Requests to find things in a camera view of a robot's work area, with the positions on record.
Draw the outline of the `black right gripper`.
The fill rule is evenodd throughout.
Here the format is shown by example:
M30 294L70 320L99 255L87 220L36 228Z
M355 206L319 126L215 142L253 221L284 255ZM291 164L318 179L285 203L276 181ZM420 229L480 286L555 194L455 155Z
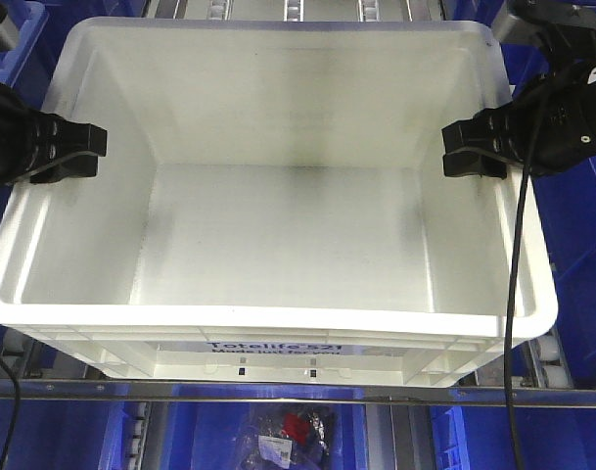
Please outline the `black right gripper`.
M441 133L446 177L505 179L507 165L523 167L529 150L533 176L565 172L596 156L596 61L537 75L509 103L506 114L484 109L448 124ZM502 162L483 156L501 151Z

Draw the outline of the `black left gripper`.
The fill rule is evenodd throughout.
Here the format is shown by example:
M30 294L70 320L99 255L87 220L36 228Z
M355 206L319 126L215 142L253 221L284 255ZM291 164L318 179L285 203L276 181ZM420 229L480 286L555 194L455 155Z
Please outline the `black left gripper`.
M45 160L74 158L37 170L43 164L40 151ZM44 114L0 82L0 184L24 180L50 184L67 178L92 178L97 175L99 157L106 153L104 128Z

